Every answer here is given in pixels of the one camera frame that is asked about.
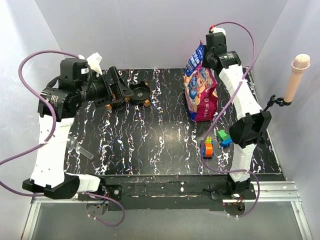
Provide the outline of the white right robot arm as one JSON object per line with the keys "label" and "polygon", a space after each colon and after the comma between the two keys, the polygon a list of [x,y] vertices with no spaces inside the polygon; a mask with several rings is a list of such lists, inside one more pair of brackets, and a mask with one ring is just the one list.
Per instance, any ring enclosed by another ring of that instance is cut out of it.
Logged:
{"label": "white right robot arm", "polygon": [[225,30],[214,27],[205,37],[202,65],[215,71],[224,83],[237,118],[229,128],[233,159],[226,182],[214,184],[209,190],[219,199],[224,196],[237,199],[243,194],[253,195],[249,173],[252,157],[272,117],[270,112],[263,111],[254,98],[238,54],[227,50]]}

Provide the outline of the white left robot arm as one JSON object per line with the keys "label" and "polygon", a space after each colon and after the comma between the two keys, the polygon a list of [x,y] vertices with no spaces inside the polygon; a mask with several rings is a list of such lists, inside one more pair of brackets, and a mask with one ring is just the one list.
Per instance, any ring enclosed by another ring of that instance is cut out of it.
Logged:
{"label": "white left robot arm", "polygon": [[93,102],[96,108],[118,106],[134,93],[116,67],[102,73],[93,62],[79,58],[61,61],[57,81],[57,87],[50,84],[40,93],[37,111],[41,147],[33,172],[22,182],[22,188],[54,200],[71,199],[84,192],[101,200],[107,191],[100,177],[64,171],[66,148],[72,144],[70,129],[83,103]]}

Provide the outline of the clear plastic scoop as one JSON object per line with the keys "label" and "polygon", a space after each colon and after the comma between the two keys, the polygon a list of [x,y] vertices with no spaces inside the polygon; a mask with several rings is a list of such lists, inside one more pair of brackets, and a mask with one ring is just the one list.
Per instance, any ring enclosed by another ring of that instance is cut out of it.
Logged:
{"label": "clear plastic scoop", "polygon": [[94,159],[94,155],[92,153],[90,153],[89,151],[87,151],[86,149],[84,149],[80,145],[80,143],[75,138],[71,137],[70,135],[68,136],[68,140],[66,142],[66,148],[69,150],[78,151],[81,155],[85,156],[89,160]]}

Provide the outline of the pink pet food bag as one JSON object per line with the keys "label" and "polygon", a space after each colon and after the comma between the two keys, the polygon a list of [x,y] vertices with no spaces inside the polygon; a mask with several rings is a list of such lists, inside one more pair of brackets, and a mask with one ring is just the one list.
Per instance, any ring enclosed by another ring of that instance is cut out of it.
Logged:
{"label": "pink pet food bag", "polygon": [[188,59],[184,72],[184,93],[190,118],[194,122],[211,121],[218,109],[217,80],[213,70],[202,66],[204,44]]}

